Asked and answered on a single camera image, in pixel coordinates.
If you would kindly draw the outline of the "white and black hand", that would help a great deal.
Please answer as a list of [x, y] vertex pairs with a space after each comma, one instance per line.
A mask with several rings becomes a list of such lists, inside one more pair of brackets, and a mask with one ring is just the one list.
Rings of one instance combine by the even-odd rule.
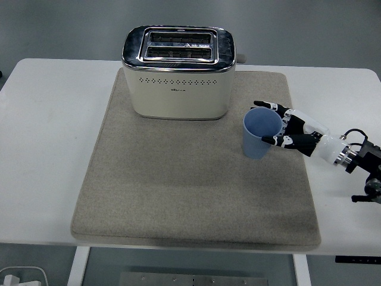
[[273, 110], [282, 120], [280, 133], [262, 137], [263, 142], [297, 150], [307, 157], [320, 157], [331, 164], [336, 164], [340, 153], [349, 147], [344, 140], [334, 138], [329, 128], [299, 110], [267, 101], [254, 101], [254, 105]]

